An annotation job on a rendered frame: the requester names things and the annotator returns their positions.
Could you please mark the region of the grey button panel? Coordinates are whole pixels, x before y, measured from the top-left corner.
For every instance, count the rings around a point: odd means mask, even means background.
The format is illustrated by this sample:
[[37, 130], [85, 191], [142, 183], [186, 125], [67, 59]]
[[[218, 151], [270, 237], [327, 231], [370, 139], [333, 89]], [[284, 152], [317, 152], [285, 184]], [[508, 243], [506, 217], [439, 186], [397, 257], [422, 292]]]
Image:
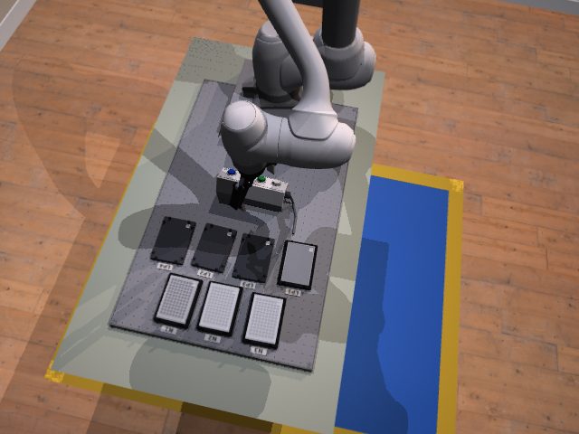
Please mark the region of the grey button panel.
[[[240, 173], [238, 170], [233, 170], [224, 167], [217, 176], [216, 193], [217, 197], [231, 200], [233, 192], [233, 183], [240, 181]], [[289, 182], [284, 182], [277, 179], [272, 179], [265, 176], [258, 176], [253, 181], [249, 188], [244, 203], [260, 206], [274, 211], [282, 212], [285, 198], [291, 200], [295, 215], [294, 226], [292, 234], [295, 234], [297, 213], [295, 203], [290, 192], [288, 192]]]

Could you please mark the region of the white deck label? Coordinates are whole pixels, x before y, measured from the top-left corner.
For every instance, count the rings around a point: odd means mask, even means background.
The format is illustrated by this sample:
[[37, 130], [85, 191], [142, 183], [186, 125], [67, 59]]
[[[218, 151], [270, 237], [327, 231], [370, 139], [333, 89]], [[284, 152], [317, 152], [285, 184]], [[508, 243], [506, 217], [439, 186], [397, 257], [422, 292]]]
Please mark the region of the white deck label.
[[266, 355], [267, 349], [265, 349], [265, 348], [260, 348], [260, 347], [256, 347], [256, 346], [252, 346], [250, 353]]
[[204, 340], [210, 341], [210, 342], [215, 342], [215, 343], [220, 343], [221, 337], [217, 336], [217, 335], [205, 334]]
[[244, 288], [252, 288], [255, 289], [256, 283], [251, 283], [251, 282], [247, 282], [247, 281], [241, 281], [241, 285], [240, 287], [244, 287]]
[[160, 331], [166, 332], [166, 333], [169, 333], [169, 334], [176, 335], [177, 329], [178, 329], [178, 328], [174, 328], [174, 327], [167, 326], [167, 325], [162, 325]]
[[165, 263], [160, 263], [158, 262], [157, 268], [158, 269], [166, 269], [166, 270], [171, 270], [173, 268], [174, 265], [169, 265], [169, 264], [165, 264]]
[[286, 292], [285, 292], [285, 294], [298, 296], [298, 297], [300, 297], [300, 293], [301, 293], [301, 290], [296, 290], [296, 289], [291, 289], [291, 288], [286, 288]]
[[197, 275], [203, 276], [203, 277], [207, 277], [207, 278], [212, 278], [213, 272], [209, 272], [209, 271], [205, 271], [205, 270], [199, 269]]

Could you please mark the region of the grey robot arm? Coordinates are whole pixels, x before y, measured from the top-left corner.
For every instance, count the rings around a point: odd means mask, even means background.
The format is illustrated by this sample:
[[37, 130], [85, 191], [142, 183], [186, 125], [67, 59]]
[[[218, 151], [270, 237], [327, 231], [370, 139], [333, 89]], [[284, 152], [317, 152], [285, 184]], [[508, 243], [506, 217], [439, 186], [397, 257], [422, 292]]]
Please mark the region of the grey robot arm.
[[[356, 136], [338, 122], [329, 90], [358, 89], [373, 77], [375, 50], [356, 27], [360, 0], [323, 0], [322, 25], [314, 36], [291, 0], [258, 1], [269, 21], [252, 48], [256, 80], [242, 84], [254, 101], [230, 104], [221, 124], [234, 167], [253, 175], [267, 163], [307, 169], [347, 163]], [[291, 111], [280, 118], [262, 109]]]

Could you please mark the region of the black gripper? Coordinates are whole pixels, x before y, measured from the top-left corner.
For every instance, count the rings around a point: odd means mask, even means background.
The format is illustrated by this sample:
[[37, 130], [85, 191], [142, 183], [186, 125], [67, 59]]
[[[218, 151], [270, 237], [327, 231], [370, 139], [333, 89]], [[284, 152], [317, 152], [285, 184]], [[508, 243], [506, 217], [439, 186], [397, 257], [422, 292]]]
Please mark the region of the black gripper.
[[246, 175], [238, 170], [241, 175], [240, 181], [238, 183], [233, 183], [233, 192], [229, 205], [235, 210], [238, 210], [239, 208], [243, 212], [246, 212], [243, 201], [249, 188], [252, 186], [253, 181], [256, 179], [256, 177], [262, 175], [266, 167], [269, 172], [275, 175], [275, 165], [277, 165], [277, 163], [267, 163], [259, 173], [253, 175]]

